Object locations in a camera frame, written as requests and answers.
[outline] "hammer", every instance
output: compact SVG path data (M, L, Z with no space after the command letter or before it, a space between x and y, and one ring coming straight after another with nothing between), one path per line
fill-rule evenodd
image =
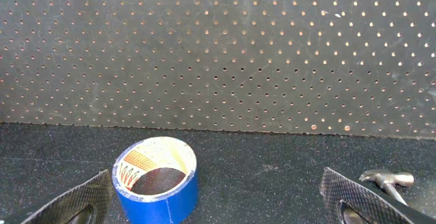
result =
M411 187L414 184L414 176L407 172L401 172L394 174L388 170L367 170L363 172L359 180L366 181L372 180L379 185L381 189L384 189L391 197L406 204L401 195L396 191L395 184Z

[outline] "tape roll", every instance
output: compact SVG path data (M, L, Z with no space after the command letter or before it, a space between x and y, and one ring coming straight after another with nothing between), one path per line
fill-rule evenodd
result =
M132 224L180 223L197 204L196 155L176 138L149 138L126 149L112 181Z

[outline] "perforated metal panel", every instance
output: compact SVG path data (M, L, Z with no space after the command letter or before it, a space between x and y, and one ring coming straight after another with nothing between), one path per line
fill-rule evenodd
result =
M0 0L7 122L435 137L435 0Z

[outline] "black table surface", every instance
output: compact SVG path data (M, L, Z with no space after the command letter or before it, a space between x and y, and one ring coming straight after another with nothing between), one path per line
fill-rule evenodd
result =
M111 169L128 146L155 136L196 153L199 201L185 223L326 223L324 167L355 179L373 168L411 172L415 185L397 189L436 218L434 140L20 124L0 124L0 135L0 220ZM105 223L126 222L114 195Z

